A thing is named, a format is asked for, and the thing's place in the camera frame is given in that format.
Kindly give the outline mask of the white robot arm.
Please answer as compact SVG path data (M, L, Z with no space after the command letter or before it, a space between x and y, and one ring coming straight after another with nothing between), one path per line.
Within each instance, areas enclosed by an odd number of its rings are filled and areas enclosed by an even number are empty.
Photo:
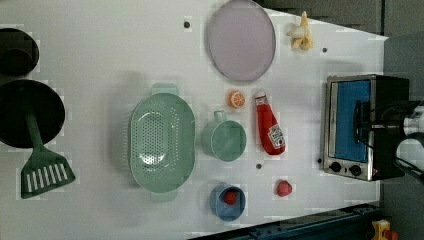
M404 173L424 184L424 106L420 102L413 112L404 118L405 137L395 152L394 165Z

